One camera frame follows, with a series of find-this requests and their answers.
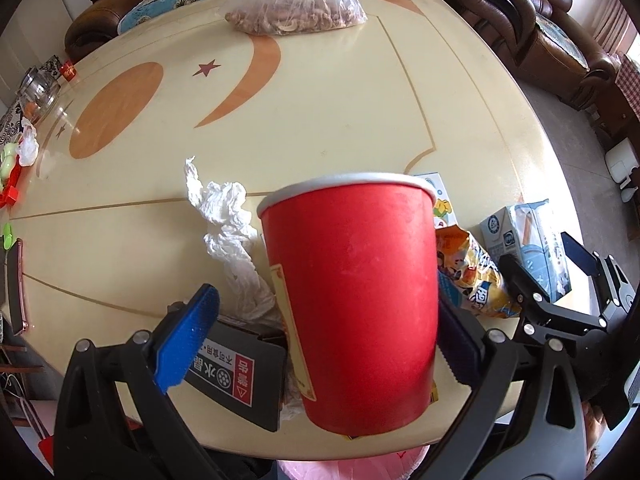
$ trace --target green plastic item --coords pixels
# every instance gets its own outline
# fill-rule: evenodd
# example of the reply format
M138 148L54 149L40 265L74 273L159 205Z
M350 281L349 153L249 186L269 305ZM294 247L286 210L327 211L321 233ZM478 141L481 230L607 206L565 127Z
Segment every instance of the green plastic item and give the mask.
M15 151L18 145L15 142L9 142L4 145L2 153L0 153L0 180L2 184L9 179L9 175L15 166Z
M11 246L15 244L14 231L9 222L4 224L4 227L2 228L2 244L4 245L5 251L11 249Z

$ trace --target orange crescent moon pattern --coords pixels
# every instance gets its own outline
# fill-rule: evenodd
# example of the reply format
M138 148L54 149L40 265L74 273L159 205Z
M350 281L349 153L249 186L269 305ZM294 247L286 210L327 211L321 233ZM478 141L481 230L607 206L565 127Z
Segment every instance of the orange crescent moon pattern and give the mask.
M125 70L107 83L78 118L69 141L70 155L95 155L119 136L151 101L163 75L161 64L147 62Z
M411 0L385 0L385 1L389 2L390 4L395 4L399 7L404 7L405 9L411 10L412 12L415 12L416 14L420 14L421 16L424 16L426 18L426 16L424 15L424 12L420 10L420 7L418 7Z
M249 38L254 44L254 56L249 68L231 94L212 113L201 120L196 128L211 124L241 107L270 81L278 69L281 54L276 40L270 36L249 35Z

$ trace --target crumpled tissue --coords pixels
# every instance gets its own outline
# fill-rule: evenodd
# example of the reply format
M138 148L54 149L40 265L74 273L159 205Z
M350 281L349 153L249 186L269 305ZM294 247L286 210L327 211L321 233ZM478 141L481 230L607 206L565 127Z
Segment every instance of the crumpled tissue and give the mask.
M22 118L22 141L15 150L16 155L20 158L18 163L22 167L32 166L38 158L40 145L36 140L36 128L26 117Z
M226 282L236 304L229 311L234 317L283 327L275 295L258 274L249 254L255 243L262 243L258 231L251 227L251 212L242 209L246 189L239 182L222 185L209 182L204 187L193 164L194 156L184 163L187 195L191 205L209 223L204 237L207 253L223 263ZM280 420L290 420L304 412L302 397L296 386L293 366L287 362L287 381Z

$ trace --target paper cup rim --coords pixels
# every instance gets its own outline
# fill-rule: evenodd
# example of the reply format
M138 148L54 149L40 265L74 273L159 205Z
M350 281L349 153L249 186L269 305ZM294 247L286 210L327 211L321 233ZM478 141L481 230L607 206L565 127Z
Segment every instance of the paper cup rim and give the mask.
M401 184L403 186L411 186L427 192L431 201L436 201L435 188L423 178L399 173L343 173L331 176L320 176L285 186L277 191L269 193L258 204L258 218L262 217L262 213L277 203L288 200L311 191L320 189L328 189L331 187L353 186L354 184Z

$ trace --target blue gripper pad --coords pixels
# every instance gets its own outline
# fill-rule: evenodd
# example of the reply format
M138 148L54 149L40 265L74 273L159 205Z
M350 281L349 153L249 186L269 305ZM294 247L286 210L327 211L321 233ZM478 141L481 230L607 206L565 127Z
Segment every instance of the blue gripper pad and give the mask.
M170 332L155 341L154 380L163 394L182 382L219 312L220 295L213 286L205 284L186 307L174 313L177 319L172 319L174 326Z
M438 346L456 380L475 388L481 379L482 354L471 336L463 329L454 310L460 309L462 295L450 280L438 272ZM457 314L473 314L460 309ZM484 329L478 323L479 333Z

